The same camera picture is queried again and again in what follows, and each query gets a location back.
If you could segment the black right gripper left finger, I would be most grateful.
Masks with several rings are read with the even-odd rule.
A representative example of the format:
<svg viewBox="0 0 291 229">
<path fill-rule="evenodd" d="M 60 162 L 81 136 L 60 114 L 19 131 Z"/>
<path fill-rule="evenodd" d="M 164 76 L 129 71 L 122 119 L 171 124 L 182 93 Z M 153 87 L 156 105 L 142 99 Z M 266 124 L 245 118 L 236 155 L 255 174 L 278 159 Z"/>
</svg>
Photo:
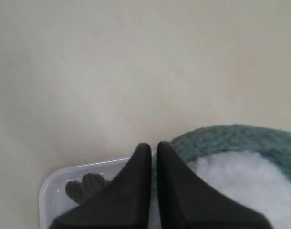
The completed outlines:
<svg viewBox="0 0 291 229">
<path fill-rule="evenodd" d="M 139 143 L 109 185 L 55 218 L 51 229 L 146 229 L 151 200 L 151 148 Z"/>
</svg>

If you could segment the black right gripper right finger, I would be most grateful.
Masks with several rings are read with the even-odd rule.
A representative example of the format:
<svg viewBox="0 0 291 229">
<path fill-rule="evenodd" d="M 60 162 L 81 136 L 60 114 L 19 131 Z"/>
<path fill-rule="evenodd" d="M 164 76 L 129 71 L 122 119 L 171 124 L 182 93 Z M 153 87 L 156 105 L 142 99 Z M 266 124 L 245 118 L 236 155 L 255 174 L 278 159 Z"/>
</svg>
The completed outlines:
<svg viewBox="0 0 291 229">
<path fill-rule="evenodd" d="M 268 229 L 262 214 L 198 177 L 167 142 L 157 146 L 157 195 L 163 229 Z"/>
</svg>

